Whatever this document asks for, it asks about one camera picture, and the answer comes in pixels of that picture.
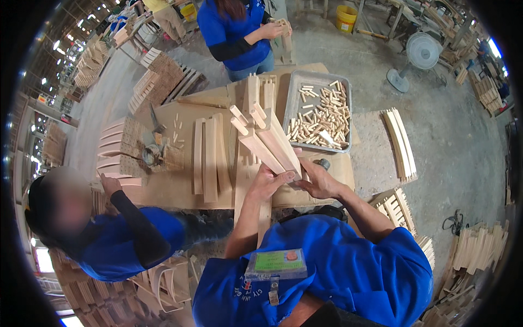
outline factory floor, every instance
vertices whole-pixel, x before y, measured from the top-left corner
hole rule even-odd
[[[296,19],[294,0],[287,0],[295,63],[322,62],[330,72],[346,76],[353,86],[354,113],[390,107],[399,110],[418,171],[418,179],[404,185],[403,190],[418,234],[433,239],[437,286],[452,236],[450,230],[441,228],[445,218],[461,209],[464,223],[470,225],[480,221],[492,225],[495,220],[504,220],[507,152],[504,126],[511,119],[510,113],[491,118],[475,99],[469,81],[458,85],[454,75],[439,64],[435,71],[446,78],[447,86],[441,86],[433,72],[413,69],[407,74],[410,90],[405,94],[398,92],[385,75],[390,68],[400,70],[407,63],[407,57],[398,54],[400,44],[339,32],[334,25],[337,4],[343,2],[329,2],[327,19],[312,14]],[[366,15],[372,20],[372,12]],[[207,88],[229,82],[223,64],[211,56],[200,32],[182,46],[162,40],[155,47],[202,72],[210,81]],[[134,53],[127,44],[124,48]],[[88,180],[95,176],[96,147],[102,126],[130,116],[127,102],[145,71],[118,50],[98,83],[73,107],[71,115],[80,119],[80,126],[69,131],[65,162],[78,168]],[[224,241],[198,245],[191,251],[204,263],[207,257],[219,255],[223,244]]]

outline khaki pants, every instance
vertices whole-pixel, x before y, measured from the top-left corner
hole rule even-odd
[[[171,6],[158,10],[153,13],[153,16],[171,39],[177,40],[185,36],[186,32],[181,23],[181,19]]]

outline yellow bucket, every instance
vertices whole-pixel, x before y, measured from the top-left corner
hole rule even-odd
[[[348,6],[338,6],[336,8],[336,28],[342,32],[350,33],[353,31],[354,22],[358,16],[358,11]]]
[[[180,9],[181,14],[185,17],[187,21],[193,21],[196,19],[196,9],[193,4],[187,5]]]

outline black hair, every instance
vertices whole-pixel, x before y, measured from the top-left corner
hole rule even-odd
[[[29,188],[29,209],[25,211],[27,225],[45,246],[50,249],[59,248],[69,258],[79,261],[85,246],[100,234],[101,226],[88,225],[80,235],[71,239],[59,236],[52,227],[53,215],[58,205],[53,196],[54,184],[46,181],[42,185],[44,177],[38,177]]]

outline fan base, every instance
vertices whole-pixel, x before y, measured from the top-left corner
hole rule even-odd
[[[394,68],[389,69],[387,72],[387,80],[401,93],[407,93],[410,84],[408,83],[407,77],[400,77],[398,71]]]

